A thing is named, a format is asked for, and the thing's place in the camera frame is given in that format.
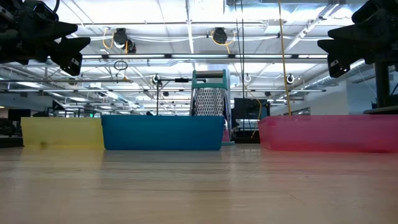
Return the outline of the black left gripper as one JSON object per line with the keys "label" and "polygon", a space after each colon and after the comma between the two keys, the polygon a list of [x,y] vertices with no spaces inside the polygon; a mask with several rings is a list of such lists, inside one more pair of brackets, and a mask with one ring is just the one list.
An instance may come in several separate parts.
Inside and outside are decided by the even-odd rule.
{"label": "black left gripper", "polygon": [[[1,63],[27,65],[30,60],[46,61],[47,57],[71,76],[78,76],[89,37],[68,39],[78,26],[52,23],[52,10],[44,2],[1,3]],[[50,51],[48,44],[61,38]]]}

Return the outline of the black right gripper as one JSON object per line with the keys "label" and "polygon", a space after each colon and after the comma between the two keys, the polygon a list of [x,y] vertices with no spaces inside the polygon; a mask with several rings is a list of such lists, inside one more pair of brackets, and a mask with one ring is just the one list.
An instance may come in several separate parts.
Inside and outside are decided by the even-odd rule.
{"label": "black right gripper", "polygon": [[[397,21],[365,21],[329,30],[328,36],[332,39],[367,40],[366,64],[397,64]],[[351,64],[363,58],[355,48],[337,40],[319,40],[317,45],[328,54],[328,71],[332,78],[349,72]]]}

